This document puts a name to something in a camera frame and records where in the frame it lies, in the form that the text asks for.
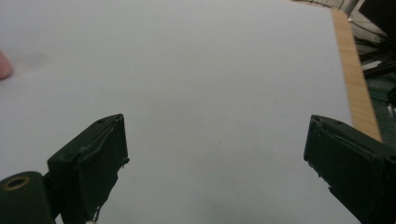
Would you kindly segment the pink rounded object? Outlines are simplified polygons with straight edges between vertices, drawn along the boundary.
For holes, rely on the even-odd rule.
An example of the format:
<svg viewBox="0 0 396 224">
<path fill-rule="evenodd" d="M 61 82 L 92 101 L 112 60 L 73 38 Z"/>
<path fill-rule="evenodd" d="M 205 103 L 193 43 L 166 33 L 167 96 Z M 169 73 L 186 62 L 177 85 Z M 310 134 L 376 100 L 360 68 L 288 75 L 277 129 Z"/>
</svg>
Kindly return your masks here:
<svg viewBox="0 0 396 224">
<path fill-rule="evenodd" d="M 3 51 L 0 50 L 0 79 L 11 76 L 14 72 L 13 66 Z"/>
</svg>

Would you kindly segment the dark metal stand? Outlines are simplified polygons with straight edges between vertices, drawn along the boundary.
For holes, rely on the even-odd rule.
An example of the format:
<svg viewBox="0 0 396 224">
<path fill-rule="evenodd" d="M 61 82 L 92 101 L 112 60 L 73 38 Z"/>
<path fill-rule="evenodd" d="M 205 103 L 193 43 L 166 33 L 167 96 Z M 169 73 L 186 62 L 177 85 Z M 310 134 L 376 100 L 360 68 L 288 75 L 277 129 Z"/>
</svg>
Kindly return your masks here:
<svg viewBox="0 0 396 224">
<path fill-rule="evenodd" d="M 361 63 L 374 63 L 378 65 L 363 70 L 366 79 L 396 74 L 396 37 L 386 37 L 379 42 L 369 41 L 359 37 L 354 37 L 358 46 L 370 47 L 373 50 L 359 55 Z"/>
</svg>

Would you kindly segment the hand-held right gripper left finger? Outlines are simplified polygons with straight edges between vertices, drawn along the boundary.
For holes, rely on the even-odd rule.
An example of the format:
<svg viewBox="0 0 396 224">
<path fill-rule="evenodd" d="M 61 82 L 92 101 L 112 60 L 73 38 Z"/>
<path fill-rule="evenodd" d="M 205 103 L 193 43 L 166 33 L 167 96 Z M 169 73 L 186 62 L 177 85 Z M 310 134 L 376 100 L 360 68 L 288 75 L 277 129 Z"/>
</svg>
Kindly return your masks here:
<svg viewBox="0 0 396 224">
<path fill-rule="evenodd" d="M 64 224 L 95 221 L 128 162 L 124 116 L 94 122 L 48 159 L 46 186 L 54 213 Z"/>
</svg>

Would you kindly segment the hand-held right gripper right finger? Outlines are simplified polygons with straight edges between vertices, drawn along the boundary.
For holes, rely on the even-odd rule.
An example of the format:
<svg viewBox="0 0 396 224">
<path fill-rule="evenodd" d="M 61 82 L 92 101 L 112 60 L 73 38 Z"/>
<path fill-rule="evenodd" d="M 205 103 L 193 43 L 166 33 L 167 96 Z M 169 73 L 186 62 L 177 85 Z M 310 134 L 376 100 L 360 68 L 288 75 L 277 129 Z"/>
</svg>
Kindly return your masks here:
<svg viewBox="0 0 396 224">
<path fill-rule="evenodd" d="M 342 121 L 313 115 L 304 160 L 361 224 L 396 224 L 395 148 Z"/>
</svg>

